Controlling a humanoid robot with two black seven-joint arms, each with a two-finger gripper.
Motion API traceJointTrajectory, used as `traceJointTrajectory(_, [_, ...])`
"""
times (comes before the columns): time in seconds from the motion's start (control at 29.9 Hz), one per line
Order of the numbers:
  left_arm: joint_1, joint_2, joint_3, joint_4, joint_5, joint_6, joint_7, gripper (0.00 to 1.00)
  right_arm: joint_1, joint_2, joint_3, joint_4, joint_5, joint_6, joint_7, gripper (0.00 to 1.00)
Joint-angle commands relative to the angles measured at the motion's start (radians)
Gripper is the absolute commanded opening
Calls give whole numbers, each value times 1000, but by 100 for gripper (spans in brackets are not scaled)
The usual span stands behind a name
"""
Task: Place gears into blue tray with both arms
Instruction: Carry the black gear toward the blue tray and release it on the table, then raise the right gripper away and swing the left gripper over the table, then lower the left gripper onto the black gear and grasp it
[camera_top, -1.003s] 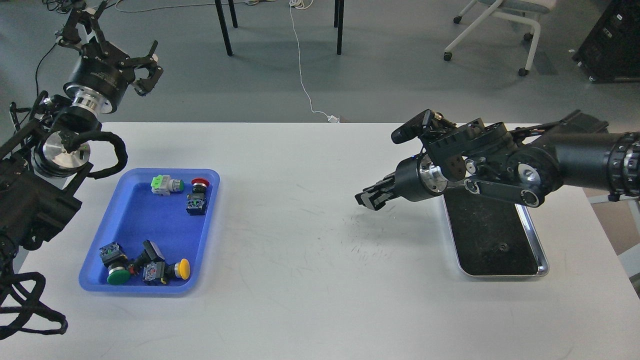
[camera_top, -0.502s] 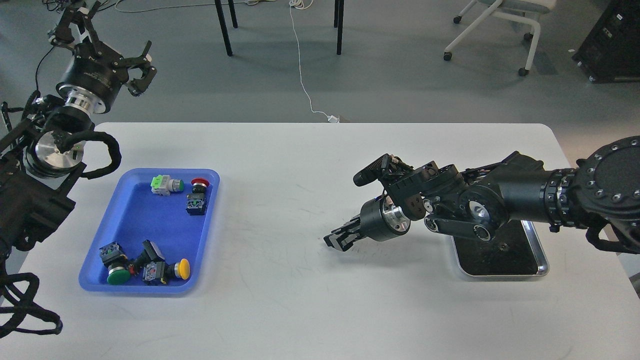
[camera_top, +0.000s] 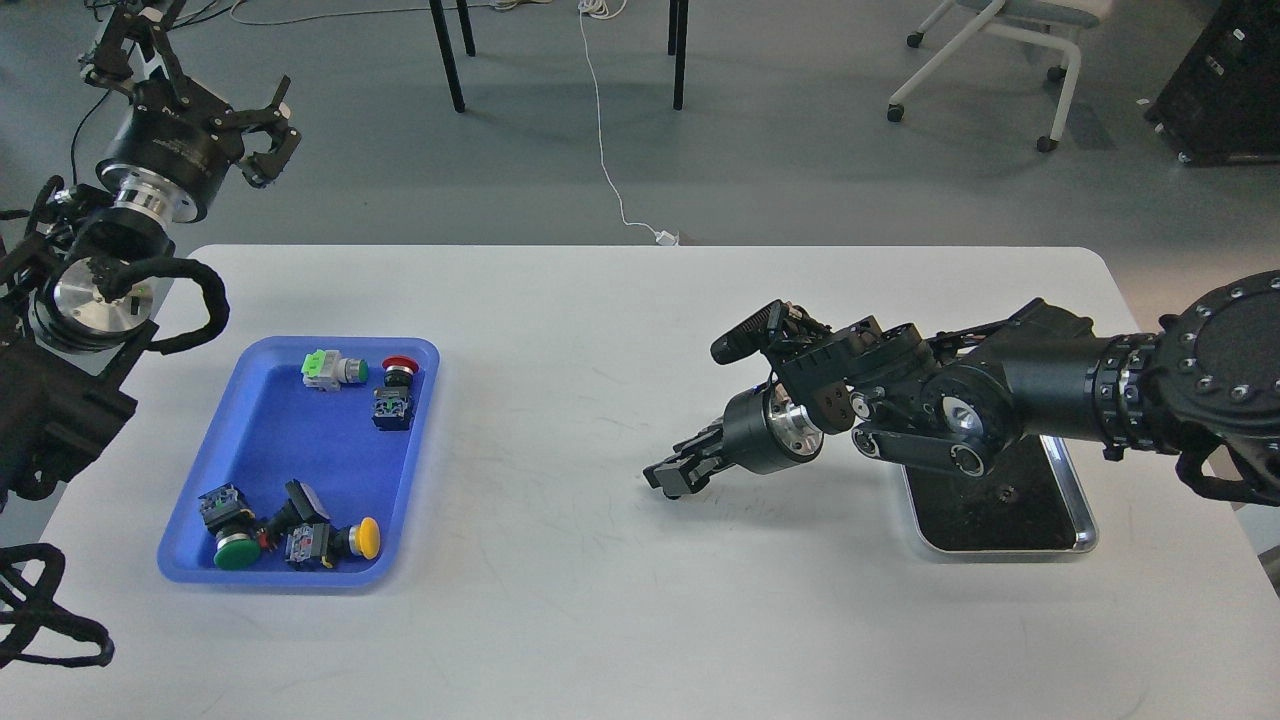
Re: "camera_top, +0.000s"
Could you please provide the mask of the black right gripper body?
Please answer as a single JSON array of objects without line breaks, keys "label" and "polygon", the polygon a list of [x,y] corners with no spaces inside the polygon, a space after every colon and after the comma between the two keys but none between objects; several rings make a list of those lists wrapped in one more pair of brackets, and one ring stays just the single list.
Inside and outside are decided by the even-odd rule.
[{"label": "black right gripper body", "polygon": [[735,395],[724,407],[722,434],[724,460],[760,475],[813,461],[826,439],[782,386]]}]

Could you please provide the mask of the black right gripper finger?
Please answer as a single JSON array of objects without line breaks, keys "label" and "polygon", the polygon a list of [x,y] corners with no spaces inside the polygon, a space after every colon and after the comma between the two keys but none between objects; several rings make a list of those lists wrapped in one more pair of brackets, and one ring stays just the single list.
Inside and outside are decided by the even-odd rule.
[{"label": "black right gripper finger", "polygon": [[[680,456],[724,456],[724,428],[722,420],[714,420],[710,425],[701,428],[694,437],[673,446],[672,455],[664,460]],[[660,491],[660,464],[655,462],[643,470],[643,475],[653,489]]]},{"label": "black right gripper finger", "polygon": [[731,462],[718,455],[680,456],[660,464],[660,492],[667,498],[681,498],[699,493],[716,474],[731,468]]}]

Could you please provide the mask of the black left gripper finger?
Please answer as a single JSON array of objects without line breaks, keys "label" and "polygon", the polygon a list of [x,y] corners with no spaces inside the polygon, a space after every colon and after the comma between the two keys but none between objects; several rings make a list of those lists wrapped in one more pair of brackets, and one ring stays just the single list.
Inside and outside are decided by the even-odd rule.
[{"label": "black left gripper finger", "polygon": [[[218,146],[256,190],[279,178],[302,140],[291,124],[291,109],[285,104],[289,87],[291,77],[283,76],[265,108],[242,111],[228,108],[215,115]],[[244,146],[247,135],[264,135],[266,149],[250,152]]]},{"label": "black left gripper finger", "polygon": [[187,74],[168,33],[183,1],[114,1],[90,49],[79,56],[79,77],[137,105],[187,109]]}]

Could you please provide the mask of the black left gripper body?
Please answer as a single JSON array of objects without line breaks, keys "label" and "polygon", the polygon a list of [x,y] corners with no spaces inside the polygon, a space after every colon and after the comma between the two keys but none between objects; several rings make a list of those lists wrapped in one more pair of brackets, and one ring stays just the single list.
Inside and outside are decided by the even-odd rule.
[{"label": "black left gripper body", "polygon": [[201,222],[209,214],[228,170],[244,155],[244,142],[212,118],[223,118],[230,104],[202,85],[183,94],[188,105],[174,99],[164,79],[146,79],[133,88],[131,114],[96,165],[104,187],[119,190],[132,172],[148,172],[182,190],[188,202],[178,202],[177,220]]}]

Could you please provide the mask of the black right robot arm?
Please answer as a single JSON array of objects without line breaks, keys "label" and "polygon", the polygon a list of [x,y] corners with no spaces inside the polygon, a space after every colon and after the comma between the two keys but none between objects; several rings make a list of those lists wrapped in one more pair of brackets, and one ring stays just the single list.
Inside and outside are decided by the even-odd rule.
[{"label": "black right robot arm", "polygon": [[769,474],[812,461],[849,433],[867,457],[989,475],[1029,436],[1176,457],[1198,496],[1276,506],[1277,273],[1212,290],[1160,332],[1098,337],[1092,320],[1034,299],[1011,316],[922,336],[867,316],[842,329],[776,300],[710,346],[719,365],[760,354],[767,382],[645,468],[668,498],[740,466]]}]

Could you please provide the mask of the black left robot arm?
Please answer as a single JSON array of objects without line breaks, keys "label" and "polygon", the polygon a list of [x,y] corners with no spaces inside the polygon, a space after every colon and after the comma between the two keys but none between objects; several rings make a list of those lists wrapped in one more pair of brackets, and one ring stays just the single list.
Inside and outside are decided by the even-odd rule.
[{"label": "black left robot arm", "polygon": [[215,340],[230,318],[220,275],[175,255],[174,224],[201,222],[229,170],[264,188],[300,146],[283,78],[237,110],[182,67],[169,33],[180,1],[114,1],[82,79],[129,114],[97,184],[50,177],[22,241],[3,250],[3,497],[47,498],[96,461],[137,402],[122,386],[146,352]]}]

